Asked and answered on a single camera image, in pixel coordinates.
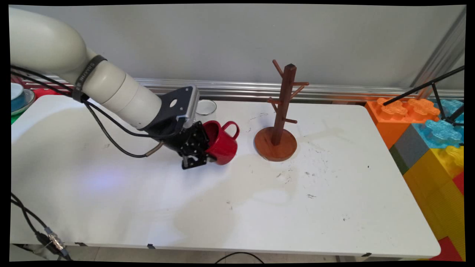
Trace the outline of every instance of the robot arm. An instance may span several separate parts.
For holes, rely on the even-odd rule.
[[[75,84],[92,58],[79,33],[56,19],[9,7],[10,64],[55,74]],[[182,167],[206,159],[207,135],[193,123],[199,92],[195,86],[157,96],[109,61],[101,61],[83,83],[82,91],[131,126],[152,135],[173,133],[165,146],[183,157]],[[184,144],[200,147],[183,149]]]

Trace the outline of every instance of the mug tree base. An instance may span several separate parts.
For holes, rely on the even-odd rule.
[[[286,129],[282,132],[279,145],[271,142],[273,127],[260,130],[254,137],[256,150],[263,158],[272,162],[282,162],[290,158],[297,149],[297,140]]]

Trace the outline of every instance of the yellow building block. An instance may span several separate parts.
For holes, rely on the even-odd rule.
[[[434,191],[427,203],[435,213],[443,230],[452,240],[460,257],[465,261],[464,197],[453,182]]]
[[[434,149],[429,149],[411,168],[416,183],[425,198],[440,189],[452,177],[436,157]]]
[[[464,147],[448,146],[445,149],[432,148],[436,158],[451,178],[464,171]]]
[[[437,219],[437,216],[431,209],[431,207],[428,205],[426,199],[424,198],[424,195],[422,194],[422,191],[419,189],[419,187],[416,184],[414,174],[412,173],[411,169],[407,171],[404,175],[404,180],[408,184],[409,189],[412,192],[412,195],[414,196],[414,199],[416,200],[422,214],[424,214],[424,217],[426,218],[427,223],[430,226],[430,229],[434,233],[434,236],[436,237],[437,240],[441,240],[442,238],[447,236],[447,233],[444,231],[442,228],[439,220]]]

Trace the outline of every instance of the white wall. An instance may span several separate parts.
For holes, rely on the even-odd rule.
[[[465,65],[465,53],[460,57],[457,63],[455,63],[453,68],[451,68],[450,70],[454,70],[463,65]],[[463,90],[465,86],[464,78],[465,78],[465,71],[463,70],[457,74],[454,74],[453,76],[450,76],[449,78],[446,78],[438,82],[437,88]]]
[[[409,86],[463,6],[176,4],[13,7],[62,20],[133,77]]]

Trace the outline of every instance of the plate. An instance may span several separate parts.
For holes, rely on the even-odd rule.
[[[15,111],[12,111],[11,112],[11,115],[16,115],[16,114],[20,114],[22,112],[24,112],[25,110],[27,110],[31,104],[33,104],[33,102],[35,102],[35,93],[29,89],[23,89],[23,92],[25,92],[25,98],[27,100],[27,103],[26,106],[20,108],[20,109],[17,109]]]

